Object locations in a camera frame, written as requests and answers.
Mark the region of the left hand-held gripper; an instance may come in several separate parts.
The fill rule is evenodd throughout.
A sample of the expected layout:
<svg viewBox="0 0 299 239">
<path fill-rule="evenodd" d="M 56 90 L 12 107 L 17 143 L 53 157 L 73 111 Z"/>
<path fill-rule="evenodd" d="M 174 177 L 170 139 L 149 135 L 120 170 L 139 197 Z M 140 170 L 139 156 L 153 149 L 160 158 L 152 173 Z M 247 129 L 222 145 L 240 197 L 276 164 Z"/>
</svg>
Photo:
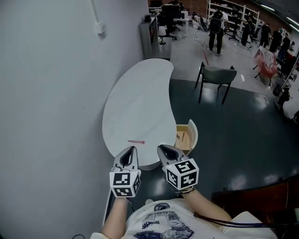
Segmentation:
<svg viewBox="0 0 299 239">
<path fill-rule="evenodd" d="M 138 167 L 138 154 L 135 146 L 122 150 L 114 159 L 114 165 L 124 168 Z M 114 171 L 109 173 L 110 188 L 115 197 L 135 197 L 141 184 L 141 170 Z"/>
</svg>

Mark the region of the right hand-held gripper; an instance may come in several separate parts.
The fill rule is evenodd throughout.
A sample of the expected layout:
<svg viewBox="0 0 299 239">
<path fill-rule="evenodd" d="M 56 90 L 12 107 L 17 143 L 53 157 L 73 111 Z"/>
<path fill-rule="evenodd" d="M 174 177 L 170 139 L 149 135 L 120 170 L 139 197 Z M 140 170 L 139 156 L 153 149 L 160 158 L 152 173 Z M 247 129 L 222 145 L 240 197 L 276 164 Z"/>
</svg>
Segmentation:
<svg viewBox="0 0 299 239">
<path fill-rule="evenodd" d="M 166 181 L 171 186 L 181 191 L 198 183 L 199 167 L 193 158 L 180 161 L 188 158 L 181 149 L 161 144 L 157 147 L 157 155 L 165 166 Z"/>
</svg>

